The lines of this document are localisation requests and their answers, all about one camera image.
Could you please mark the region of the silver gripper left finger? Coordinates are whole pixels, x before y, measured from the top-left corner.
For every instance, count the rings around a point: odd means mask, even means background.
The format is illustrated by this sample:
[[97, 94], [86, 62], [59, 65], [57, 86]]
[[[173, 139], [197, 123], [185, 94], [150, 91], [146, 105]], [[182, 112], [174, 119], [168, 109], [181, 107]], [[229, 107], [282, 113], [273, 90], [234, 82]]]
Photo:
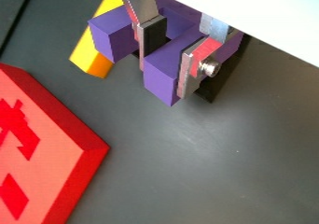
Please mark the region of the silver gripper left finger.
[[157, 0], [123, 0], [139, 42], [141, 69], [145, 58], [166, 44], [168, 19], [159, 13]]

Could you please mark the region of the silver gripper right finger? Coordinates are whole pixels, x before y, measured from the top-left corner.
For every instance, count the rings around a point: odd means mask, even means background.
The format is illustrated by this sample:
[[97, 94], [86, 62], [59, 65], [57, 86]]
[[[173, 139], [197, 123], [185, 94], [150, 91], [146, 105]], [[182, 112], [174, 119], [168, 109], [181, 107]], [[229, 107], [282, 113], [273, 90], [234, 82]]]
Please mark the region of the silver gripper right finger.
[[244, 33], [224, 21], [202, 14], [200, 31], [205, 37], [182, 52], [178, 97], [186, 99], [206, 77], [216, 77], [224, 63], [238, 51]]

